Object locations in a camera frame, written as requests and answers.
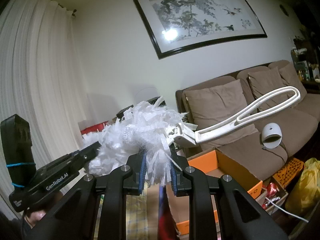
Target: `person's hand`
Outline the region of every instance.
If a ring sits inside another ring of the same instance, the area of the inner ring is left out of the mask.
[[[37,210],[37,211],[34,211],[34,212],[31,212],[31,213],[26,213],[26,216],[25,216],[25,221],[29,224],[29,226],[31,228],[33,228],[36,223],[38,221],[41,220],[41,218],[44,217],[44,215],[63,197],[63,194],[59,191],[57,192],[53,199],[47,203],[45,205],[45,207],[43,207],[42,209],[40,210]]]

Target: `black picture frame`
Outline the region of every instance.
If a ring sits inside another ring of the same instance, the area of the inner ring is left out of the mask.
[[[213,44],[218,44],[218,43],[223,43],[223,42],[228,42],[228,41],[237,41],[237,40],[245,40],[245,39],[256,39],[256,38],[267,38],[267,34],[260,22],[260,20],[258,19],[257,15],[255,14],[255,12],[253,11],[252,7],[250,6],[250,4],[247,2],[247,0],[244,0],[248,7],[250,8],[250,10],[252,11],[252,13],[254,14],[257,22],[260,24],[260,27],[261,29],[263,30],[263,33],[262,34],[249,34],[249,35],[238,35],[238,36],[233,36],[233,37],[225,37],[225,38],[219,38],[219,39],[214,39],[214,40],[208,40],[208,41],[202,41],[202,42],[197,42],[197,43],[193,43],[193,44],[190,44],[190,45],[187,45],[187,46],[183,46],[183,47],[179,47],[179,48],[176,48],[176,49],[172,49],[172,50],[169,50],[169,51],[165,51],[165,52],[161,52],[160,50],[160,47],[159,47],[159,44],[156,40],[156,37],[151,29],[151,26],[147,20],[147,17],[139,3],[139,0],[133,0],[139,14],[140,14],[140,17],[147,29],[147,32],[149,34],[149,37],[151,39],[151,42],[153,44],[153,47],[155,48],[156,50],[156,54],[158,56],[159,59],[162,59],[162,58],[165,58],[165,57],[168,57],[168,56],[172,56],[172,55],[175,55],[175,54],[178,54],[178,53],[181,53],[181,52],[185,52],[185,51],[188,51],[188,50],[192,50],[192,49],[197,49],[197,48],[201,48],[201,47],[204,47],[204,46],[208,46],[208,45],[213,45]]]

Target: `white handle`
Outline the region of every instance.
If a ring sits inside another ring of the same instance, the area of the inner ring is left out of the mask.
[[[260,105],[262,105],[269,99],[283,93],[288,93],[290,91],[293,91],[294,95],[289,99],[287,99],[286,101],[280,103],[279,105],[273,106],[272,108],[264,110],[262,112],[250,115],[252,111],[257,109]],[[196,143],[204,143],[204,142],[212,141],[222,136],[228,135],[236,130],[241,129],[244,126],[247,126],[253,123],[258,119],[266,118],[270,115],[276,114],[284,110],[289,106],[292,106],[299,99],[300,99],[300,92],[295,87],[288,86],[288,87],[283,87],[283,88],[278,88],[276,90],[273,90],[261,96],[257,100],[253,101],[250,105],[248,105],[246,108],[242,109],[238,113],[234,114],[232,117],[229,117],[228,119],[220,123],[217,123],[216,125],[196,131],[195,141]]]

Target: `framed painting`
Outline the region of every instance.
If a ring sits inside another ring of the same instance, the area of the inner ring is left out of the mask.
[[[133,0],[158,58],[187,50],[266,38],[246,0]]]

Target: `blue rope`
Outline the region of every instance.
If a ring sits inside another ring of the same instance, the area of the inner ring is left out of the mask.
[[[14,184],[14,183],[12,183],[12,185],[14,185],[15,187],[24,187],[22,185],[18,185],[18,184]]]
[[[36,165],[35,163],[14,163],[14,164],[8,164],[7,168],[14,167],[14,166],[20,166],[20,165]]]

